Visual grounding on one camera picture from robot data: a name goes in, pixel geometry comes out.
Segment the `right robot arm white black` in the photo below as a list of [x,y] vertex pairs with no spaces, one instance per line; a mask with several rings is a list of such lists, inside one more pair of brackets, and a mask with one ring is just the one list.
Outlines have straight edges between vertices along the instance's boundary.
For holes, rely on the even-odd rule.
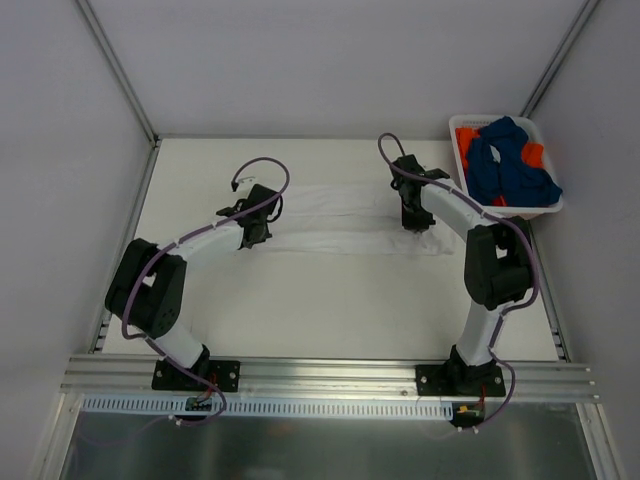
[[493,361],[491,343],[500,314],[534,287],[522,221],[486,211],[443,170],[425,170],[412,154],[398,157],[390,169],[404,229],[423,233],[443,223],[465,242],[463,277],[471,304],[451,354],[459,364],[448,370],[447,381],[455,393],[470,395],[483,383],[480,366]]

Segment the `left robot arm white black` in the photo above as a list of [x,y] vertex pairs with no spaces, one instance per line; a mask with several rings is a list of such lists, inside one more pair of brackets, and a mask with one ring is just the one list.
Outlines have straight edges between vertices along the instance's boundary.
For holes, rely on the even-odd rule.
[[273,213],[282,210],[280,197],[255,184],[245,198],[216,212],[213,223],[163,247],[135,239],[120,260],[105,297],[106,310],[172,359],[174,378],[185,389],[197,390],[209,377],[205,346],[179,321],[187,274],[269,239]]

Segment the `white t shirt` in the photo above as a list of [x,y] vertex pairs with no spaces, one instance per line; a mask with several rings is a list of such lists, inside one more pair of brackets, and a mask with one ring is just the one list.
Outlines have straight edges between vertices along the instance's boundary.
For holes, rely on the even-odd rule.
[[401,225],[399,195],[383,184],[294,186],[261,251],[334,255],[451,255],[460,245],[438,223],[422,233]]

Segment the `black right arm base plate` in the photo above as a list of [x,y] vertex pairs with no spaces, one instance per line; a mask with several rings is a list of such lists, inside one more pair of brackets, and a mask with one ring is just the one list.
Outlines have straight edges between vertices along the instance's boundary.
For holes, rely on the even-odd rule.
[[416,365],[415,381],[419,396],[501,398],[506,395],[502,370],[494,362],[480,366]]

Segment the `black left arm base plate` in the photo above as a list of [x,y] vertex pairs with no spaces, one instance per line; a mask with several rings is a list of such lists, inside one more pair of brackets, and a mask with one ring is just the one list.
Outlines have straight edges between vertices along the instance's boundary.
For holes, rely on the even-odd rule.
[[204,392],[210,384],[224,393],[235,393],[239,388],[241,362],[237,360],[199,360],[188,373],[167,360],[155,363],[151,388],[156,391]]

